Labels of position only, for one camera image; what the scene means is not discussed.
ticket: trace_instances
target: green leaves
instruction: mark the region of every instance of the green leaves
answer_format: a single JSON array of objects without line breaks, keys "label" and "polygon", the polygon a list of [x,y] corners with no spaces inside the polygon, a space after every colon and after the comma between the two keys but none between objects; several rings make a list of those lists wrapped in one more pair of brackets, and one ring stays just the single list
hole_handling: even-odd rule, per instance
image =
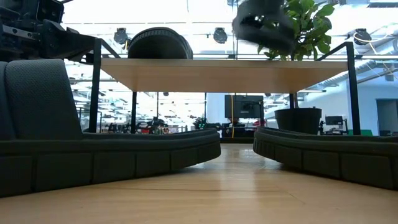
[{"label": "green leaves", "polygon": [[330,16],[333,14],[333,12],[335,11],[334,8],[335,4],[327,4],[325,6],[323,6],[316,14],[315,16]]},{"label": "green leaves", "polygon": [[[314,0],[287,0],[284,5],[284,13],[293,24],[294,28],[294,51],[291,55],[282,54],[277,50],[269,49],[264,52],[268,60],[275,60],[280,57],[281,60],[287,60],[293,57],[293,60],[303,60],[304,56],[314,56],[316,60],[318,53],[326,54],[330,51],[331,37],[326,33],[332,28],[331,21],[327,16],[333,14],[335,4],[326,4],[321,9],[320,2],[315,4]],[[264,27],[276,29],[274,21],[263,20]],[[260,53],[264,48],[259,45],[257,52]]]},{"label": "green leaves", "polygon": [[317,47],[318,50],[324,54],[327,54],[330,51],[330,46],[324,43],[323,41],[319,41]]},{"label": "green leaves", "polygon": [[259,47],[257,48],[257,54],[260,53],[260,51],[264,48],[262,44],[259,44]]},{"label": "green leaves", "polygon": [[301,0],[300,4],[302,6],[303,12],[307,12],[313,7],[315,2],[313,0]]},{"label": "green leaves", "polygon": [[318,50],[314,45],[312,46],[312,49],[313,49],[313,60],[317,60],[318,59]]}]

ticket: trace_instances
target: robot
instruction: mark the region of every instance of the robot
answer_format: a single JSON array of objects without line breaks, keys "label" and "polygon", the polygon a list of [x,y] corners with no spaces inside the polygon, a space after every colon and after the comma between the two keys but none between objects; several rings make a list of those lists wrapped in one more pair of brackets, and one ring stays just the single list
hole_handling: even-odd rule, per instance
[{"label": "robot", "polygon": [[283,12],[283,3],[284,0],[242,2],[232,22],[236,37],[290,54],[294,48],[294,29],[293,23]]},{"label": "robot", "polygon": [[63,4],[70,1],[0,1],[0,61],[66,58],[80,62],[93,50],[95,37],[60,25]]}]

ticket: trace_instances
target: black metal table leg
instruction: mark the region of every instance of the black metal table leg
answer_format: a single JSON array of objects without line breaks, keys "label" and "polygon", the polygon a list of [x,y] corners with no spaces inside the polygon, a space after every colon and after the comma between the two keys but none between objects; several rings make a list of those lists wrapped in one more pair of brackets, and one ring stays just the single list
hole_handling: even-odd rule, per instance
[{"label": "black metal table leg", "polygon": [[102,39],[95,39],[93,51],[93,85],[91,87],[90,120],[88,126],[88,131],[90,133],[96,133],[97,130],[98,95],[100,93],[101,74],[101,46]]},{"label": "black metal table leg", "polygon": [[347,64],[348,64],[348,83],[349,83],[349,98],[351,100],[351,115],[353,121],[353,134],[361,134],[361,122],[359,119],[359,103],[358,103],[358,84],[356,82],[356,69],[354,58],[354,44],[352,42],[346,43],[347,48]]},{"label": "black metal table leg", "polygon": [[131,106],[131,134],[136,133],[136,115],[137,115],[137,92],[132,93],[132,106]]},{"label": "black metal table leg", "polygon": [[289,94],[290,109],[294,109],[294,94]]},{"label": "black metal table leg", "polygon": [[207,119],[207,112],[206,112],[206,109],[207,109],[207,93],[205,93],[205,121],[206,121],[206,119]]},{"label": "black metal table leg", "polygon": [[159,117],[159,92],[156,94],[156,117]]}]

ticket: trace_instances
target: ceiling spotlight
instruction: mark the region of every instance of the ceiling spotlight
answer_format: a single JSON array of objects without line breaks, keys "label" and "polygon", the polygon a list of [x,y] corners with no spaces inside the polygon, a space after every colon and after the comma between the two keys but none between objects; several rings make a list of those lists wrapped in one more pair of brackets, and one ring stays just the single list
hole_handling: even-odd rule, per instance
[{"label": "ceiling spotlight", "polygon": [[214,40],[219,44],[225,44],[228,36],[226,35],[225,28],[216,28],[213,34]]},{"label": "ceiling spotlight", "polygon": [[354,37],[355,44],[366,45],[370,43],[370,41],[372,41],[371,35],[368,32],[366,32],[365,28],[355,29],[354,31],[348,34],[348,37],[351,36],[350,35],[351,33],[353,33],[352,36]]},{"label": "ceiling spotlight", "polygon": [[76,85],[76,84],[77,84],[77,82],[74,82],[75,80],[76,80],[76,78],[69,77],[69,83],[70,83],[71,85]]},{"label": "ceiling spotlight", "polygon": [[120,45],[126,44],[128,38],[126,28],[117,28],[113,36],[113,40]]}]

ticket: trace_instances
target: black plant pot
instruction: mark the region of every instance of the black plant pot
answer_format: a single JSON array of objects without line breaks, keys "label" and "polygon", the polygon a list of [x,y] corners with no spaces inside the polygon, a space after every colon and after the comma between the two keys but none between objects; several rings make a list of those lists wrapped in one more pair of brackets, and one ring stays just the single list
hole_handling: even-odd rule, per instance
[{"label": "black plant pot", "polygon": [[279,129],[307,134],[318,134],[322,110],[318,108],[294,108],[275,111]]}]

